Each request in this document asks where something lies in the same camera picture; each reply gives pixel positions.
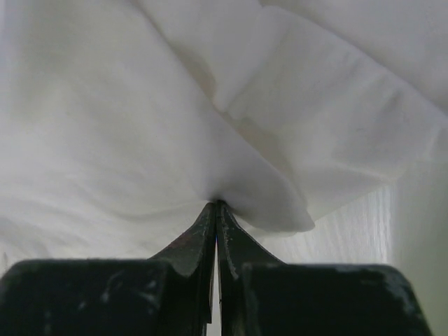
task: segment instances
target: white fabric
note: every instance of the white fabric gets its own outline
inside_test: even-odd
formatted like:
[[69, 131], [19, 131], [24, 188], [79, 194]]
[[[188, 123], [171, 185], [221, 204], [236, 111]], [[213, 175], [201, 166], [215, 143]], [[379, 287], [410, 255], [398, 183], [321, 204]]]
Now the white fabric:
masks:
[[305, 231], [448, 158], [444, 0], [1, 4], [4, 267], [148, 256], [215, 199]]

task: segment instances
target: white cloth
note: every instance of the white cloth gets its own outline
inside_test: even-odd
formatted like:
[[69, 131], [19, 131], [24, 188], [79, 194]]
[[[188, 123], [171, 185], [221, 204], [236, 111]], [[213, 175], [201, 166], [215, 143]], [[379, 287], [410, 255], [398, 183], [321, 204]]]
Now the white cloth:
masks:
[[148, 256], [207, 200], [305, 231], [447, 160], [444, 0], [2, 4], [4, 267]]

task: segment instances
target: black metal tool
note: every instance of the black metal tool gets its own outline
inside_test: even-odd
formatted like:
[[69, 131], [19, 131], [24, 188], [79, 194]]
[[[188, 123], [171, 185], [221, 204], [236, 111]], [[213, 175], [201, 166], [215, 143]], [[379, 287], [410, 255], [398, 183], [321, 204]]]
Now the black metal tool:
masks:
[[381, 265], [287, 265], [224, 202], [148, 260], [30, 260], [0, 281], [0, 336], [206, 334], [218, 241], [222, 334], [430, 335]]

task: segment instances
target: clamp jaw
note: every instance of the clamp jaw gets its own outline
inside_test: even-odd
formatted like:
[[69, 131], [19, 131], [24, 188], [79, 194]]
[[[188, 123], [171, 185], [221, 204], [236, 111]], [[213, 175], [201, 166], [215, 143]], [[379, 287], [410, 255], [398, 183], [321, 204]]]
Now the clamp jaw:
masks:
[[217, 242], [222, 335], [431, 335], [385, 265], [287, 265], [224, 202], [147, 260], [28, 260], [0, 280], [0, 336], [203, 336]]

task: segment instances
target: black clamp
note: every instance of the black clamp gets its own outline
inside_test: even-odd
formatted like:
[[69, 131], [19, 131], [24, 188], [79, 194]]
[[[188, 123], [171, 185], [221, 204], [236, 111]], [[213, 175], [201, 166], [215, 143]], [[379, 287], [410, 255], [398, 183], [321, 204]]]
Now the black clamp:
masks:
[[224, 202], [147, 260], [28, 260], [0, 280], [0, 336], [206, 335], [218, 243], [222, 335], [431, 335], [385, 265], [287, 265]]

